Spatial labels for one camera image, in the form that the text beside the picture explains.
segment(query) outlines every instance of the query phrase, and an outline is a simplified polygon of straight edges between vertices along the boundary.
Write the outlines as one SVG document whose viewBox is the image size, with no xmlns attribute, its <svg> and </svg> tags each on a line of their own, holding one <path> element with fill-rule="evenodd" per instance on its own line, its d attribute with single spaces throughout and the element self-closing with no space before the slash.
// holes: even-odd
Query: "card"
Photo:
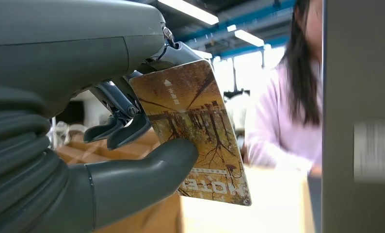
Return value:
<svg viewBox="0 0 385 233">
<path fill-rule="evenodd" d="M 240 150 L 208 61 L 136 77 L 130 85 L 161 143 L 187 138 L 198 148 L 180 195 L 251 205 Z"/>
</svg>

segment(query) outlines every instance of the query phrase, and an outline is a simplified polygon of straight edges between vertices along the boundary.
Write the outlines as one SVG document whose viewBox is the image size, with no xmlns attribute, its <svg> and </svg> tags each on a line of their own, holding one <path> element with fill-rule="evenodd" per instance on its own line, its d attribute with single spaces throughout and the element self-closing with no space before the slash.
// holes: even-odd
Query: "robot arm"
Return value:
<svg viewBox="0 0 385 233">
<path fill-rule="evenodd" d="M 166 45 L 164 24 L 154 7 L 129 1 L 0 0 L 0 233 L 87 233 L 176 191 L 198 157 L 190 141 L 140 161 L 67 166 L 45 136 L 48 119 L 89 88 L 112 124 L 88 141 L 107 138 L 113 149 L 142 134 L 149 123 L 126 79 L 199 59 Z"/>
</svg>

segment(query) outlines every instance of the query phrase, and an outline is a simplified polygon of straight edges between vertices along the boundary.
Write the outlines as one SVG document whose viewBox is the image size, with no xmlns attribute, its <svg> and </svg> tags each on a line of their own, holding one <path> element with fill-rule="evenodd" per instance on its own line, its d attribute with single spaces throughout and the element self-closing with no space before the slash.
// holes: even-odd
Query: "table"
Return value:
<svg viewBox="0 0 385 233">
<path fill-rule="evenodd" d="M 183 233 L 315 233 L 307 178 L 245 167 L 249 207 L 181 197 Z"/>
</svg>

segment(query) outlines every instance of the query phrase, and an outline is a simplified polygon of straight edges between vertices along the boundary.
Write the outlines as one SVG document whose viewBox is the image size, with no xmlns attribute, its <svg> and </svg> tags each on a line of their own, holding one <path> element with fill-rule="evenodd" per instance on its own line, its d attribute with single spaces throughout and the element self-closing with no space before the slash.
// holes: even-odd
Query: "blue beam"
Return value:
<svg viewBox="0 0 385 233">
<path fill-rule="evenodd" d="M 289 36 L 281 36 L 281 37 L 278 37 L 278 38 L 275 38 L 275 39 L 267 40 L 267 41 L 265 41 L 265 43 L 266 44 L 270 44 L 271 48 L 276 48 L 276 47 L 280 47 L 280 46 L 286 45 L 288 40 L 289 40 Z M 220 56 L 221 60 L 223 60 L 223 59 L 226 59 L 226 58 L 229 58 L 229 57 L 235 57 L 235 56 L 243 55 L 243 54 L 246 54 L 246 53 L 261 51 L 263 49 L 264 49 L 264 47 L 257 47 L 257 46 L 254 46 L 254 45 L 252 45 L 252 46 L 244 46 L 244 47 L 240 47 L 240 48 L 236 48 L 236 49 L 232 49 L 232 50 L 227 50 L 227 51 L 221 52 L 220 54 L 218 54 L 218 56 Z"/>
<path fill-rule="evenodd" d="M 230 25 L 233 25 L 233 24 L 236 24 L 236 25 L 237 24 L 243 24 L 243 23 L 255 20 L 255 19 L 257 19 L 257 20 L 258 19 L 263 19 L 264 17 L 269 16 L 269 15 L 271 15 L 271 14 L 273 14 L 273 13 L 279 11 L 279 10 L 284 10 L 284 9 L 292 8 L 294 3 L 295 3 L 295 0 L 288 0 L 288 1 L 282 2 L 281 3 L 281 8 L 279 8 L 279 9 L 277 9 L 276 7 L 271 5 L 269 7 L 265 7 L 265 8 L 256 10 L 254 12 L 251 12 L 249 14 L 246 14 L 246 15 L 243 15 L 243 16 L 240 16 L 240 17 L 237 17 L 237 18 L 234 18 L 234 19 L 231 19 L 231 20 L 219 23 L 216 26 L 213 26 L 213 27 L 210 27 L 210 28 L 206 28 L 206 29 L 203 29 L 203 30 L 199 30 L 199 31 L 194 32 L 194 33 L 192 33 L 190 35 L 178 38 L 177 40 L 183 41 L 183 42 L 187 42 L 189 40 L 193 40 L 195 38 L 202 37 L 202 36 L 205 36 L 207 34 L 217 33 L 217 32 L 220 32 L 220 31 L 226 31 L 227 27 L 230 26 Z"/>
</svg>

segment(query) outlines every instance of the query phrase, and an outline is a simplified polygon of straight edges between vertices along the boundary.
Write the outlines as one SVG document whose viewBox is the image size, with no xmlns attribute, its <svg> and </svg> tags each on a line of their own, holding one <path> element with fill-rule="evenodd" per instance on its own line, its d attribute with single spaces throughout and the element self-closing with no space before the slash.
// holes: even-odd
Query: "screw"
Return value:
<svg viewBox="0 0 385 233">
<path fill-rule="evenodd" d="M 138 109 L 134 105 L 128 107 L 127 111 L 131 115 L 131 117 L 135 116 L 138 113 Z"/>
</svg>

